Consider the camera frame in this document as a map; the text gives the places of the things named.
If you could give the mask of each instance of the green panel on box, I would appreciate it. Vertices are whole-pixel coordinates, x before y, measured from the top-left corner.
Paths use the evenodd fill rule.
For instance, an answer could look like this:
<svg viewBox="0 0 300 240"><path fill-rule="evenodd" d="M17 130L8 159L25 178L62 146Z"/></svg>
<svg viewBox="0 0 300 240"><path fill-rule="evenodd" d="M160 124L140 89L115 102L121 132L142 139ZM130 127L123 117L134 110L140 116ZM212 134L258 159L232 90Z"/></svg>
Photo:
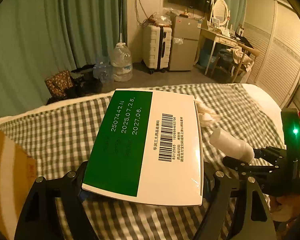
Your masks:
<svg viewBox="0 0 300 240"><path fill-rule="evenodd" d="M137 196L152 92L115 91L103 118L83 183Z"/></svg>

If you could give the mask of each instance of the silver bolt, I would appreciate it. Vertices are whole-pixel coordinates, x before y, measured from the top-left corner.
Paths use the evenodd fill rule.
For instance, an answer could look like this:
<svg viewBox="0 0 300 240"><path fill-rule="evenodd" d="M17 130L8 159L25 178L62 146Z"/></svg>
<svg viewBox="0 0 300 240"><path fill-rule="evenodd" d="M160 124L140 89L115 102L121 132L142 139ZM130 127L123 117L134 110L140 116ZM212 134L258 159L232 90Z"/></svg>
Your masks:
<svg viewBox="0 0 300 240"><path fill-rule="evenodd" d="M40 183L40 182L42 182L42 181L43 181L43 177L42 177L42 176L37 177L37 178L35 179L35 182L38 182L38 183Z"/></svg>
<svg viewBox="0 0 300 240"><path fill-rule="evenodd" d="M223 178L225 174L222 172L222 171L217 171L216 172L216 176L219 177L219 178Z"/></svg>
<svg viewBox="0 0 300 240"><path fill-rule="evenodd" d="M251 183L255 183L256 179L254 177L248 177L248 181Z"/></svg>
<svg viewBox="0 0 300 240"><path fill-rule="evenodd" d="M67 176L69 178L73 178L75 176L75 171L69 171L68 174L67 174Z"/></svg>

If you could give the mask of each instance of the gray floor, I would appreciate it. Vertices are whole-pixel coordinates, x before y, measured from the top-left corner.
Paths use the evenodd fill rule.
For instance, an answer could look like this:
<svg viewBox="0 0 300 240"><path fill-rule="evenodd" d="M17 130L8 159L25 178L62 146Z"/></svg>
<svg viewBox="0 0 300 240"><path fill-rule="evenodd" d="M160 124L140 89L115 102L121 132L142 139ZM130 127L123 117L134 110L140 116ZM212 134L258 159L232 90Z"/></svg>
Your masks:
<svg viewBox="0 0 300 240"><path fill-rule="evenodd" d="M156 87L216 82L208 76L205 76L204 71L198 65L196 65L192 71L155 72L150 75L146 65L134 63L132 71L133 76L129 81L104 84L102 92L107 93L117 88Z"/></svg>

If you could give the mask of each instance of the green and white box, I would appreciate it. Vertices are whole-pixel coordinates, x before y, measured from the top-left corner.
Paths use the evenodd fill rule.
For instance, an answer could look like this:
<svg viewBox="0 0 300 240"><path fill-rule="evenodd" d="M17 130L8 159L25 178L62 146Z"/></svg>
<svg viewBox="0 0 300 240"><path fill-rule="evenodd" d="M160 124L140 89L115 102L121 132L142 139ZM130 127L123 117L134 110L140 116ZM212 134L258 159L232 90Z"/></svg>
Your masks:
<svg viewBox="0 0 300 240"><path fill-rule="evenodd" d="M150 205L201 205L202 138L194 97L117 89L82 188Z"/></svg>

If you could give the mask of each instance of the barcode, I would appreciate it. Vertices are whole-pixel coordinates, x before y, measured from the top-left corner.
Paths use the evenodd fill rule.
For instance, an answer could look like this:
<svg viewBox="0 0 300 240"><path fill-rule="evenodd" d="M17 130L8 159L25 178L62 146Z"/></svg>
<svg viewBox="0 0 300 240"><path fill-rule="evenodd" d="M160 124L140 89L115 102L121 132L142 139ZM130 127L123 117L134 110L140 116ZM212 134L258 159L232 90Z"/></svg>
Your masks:
<svg viewBox="0 0 300 240"><path fill-rule="evenodd" d="M172 160L172 126L173 115L162 114L159 161L171 162Z"/></svg>

